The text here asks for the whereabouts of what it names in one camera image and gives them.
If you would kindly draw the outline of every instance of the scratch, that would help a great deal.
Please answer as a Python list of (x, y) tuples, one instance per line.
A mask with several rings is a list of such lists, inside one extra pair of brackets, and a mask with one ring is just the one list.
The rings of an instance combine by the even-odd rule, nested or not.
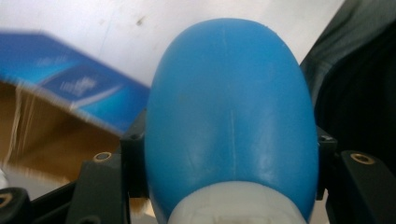
[(231, 119), (231, 151), (233, 154), (233, 178), (236, 178), (236, 147), (235, 147), (235, 116), (233, 114), (233, 110), (230, 112)]
[(222, 43), (223, 43), (224, 47), (227, 49), (227, 37), (225, 35), (224, 28), (221, 30), (221, 39), (222, 39)]
[(116, 15), (116, 11), (117, 11), (116, 9), (113, 10), (113, 13), (112, 13), (111, 16), (110, 16), (110, 19), (108, 20), (108, 26), (107, 26), (107, 28), (106, 28), (105, 36), (104, 36), (103, 41), (102, 41), (102, 46), (100, 47), (99, 53), (98, 53), (99, 56), (102, 55), (103, 48), (105, 47), (105, 43), (106, 43), (106, 41), (107, 41), (108, 33), (110, 32), (110, 28), (111, 28), (112, 25), (113, 25), (113, 20), (114, 20), (114, 17), (115, 17), (115, 15)]

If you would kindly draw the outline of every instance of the white surface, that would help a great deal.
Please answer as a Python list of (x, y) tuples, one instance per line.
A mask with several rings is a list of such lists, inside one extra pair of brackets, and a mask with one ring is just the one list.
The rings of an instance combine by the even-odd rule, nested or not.
[(199, 21), (241, 18), (277, 32), (298, 62), (343, 0), (0, 0), (0, 31), (45, 31), (150, 85), (169, 43)]
[(330, 224), (326, 212), (327, 190), (324, 191), (323, 200), (315, 201), (314, 211), (312, 212), (310, 224)]
[(0, 189), (5, 189), (8, 187), (8, 181), (6, 179), (6, 175), (4, 172), (0, 169)]
[(38, 179), (7, 167), (4, 167), (4, 173), (6, 173), (8, 187), (26, 189), (30, 200), (34, 200), (61, 186), (59, 183)]
[(260, 184), (223, 182), (184, 198), (169, 224), (304, 224), (296, 205), (283, 194)]

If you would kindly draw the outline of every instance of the dark fabric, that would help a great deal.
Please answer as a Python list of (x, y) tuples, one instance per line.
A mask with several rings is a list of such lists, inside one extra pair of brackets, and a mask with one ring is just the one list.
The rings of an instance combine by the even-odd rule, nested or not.
[(332, 68), (315, 115), (339, 150), (370, 153), (396, 175), (396, 22)]

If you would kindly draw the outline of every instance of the white base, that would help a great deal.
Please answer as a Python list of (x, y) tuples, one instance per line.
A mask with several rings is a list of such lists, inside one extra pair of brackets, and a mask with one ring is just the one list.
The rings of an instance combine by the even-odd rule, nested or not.
[(224, 182), (184, 198), (168, 224), (306, 223), (295, 204), (274, 189), (251, 182)]

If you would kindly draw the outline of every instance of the blue cardboard box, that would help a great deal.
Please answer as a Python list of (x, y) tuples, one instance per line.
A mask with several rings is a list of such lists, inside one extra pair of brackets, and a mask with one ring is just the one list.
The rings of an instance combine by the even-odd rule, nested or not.
[(0, 163), (65, 182), (114, 151), (149, 88), (44, 34), (0, 32)]

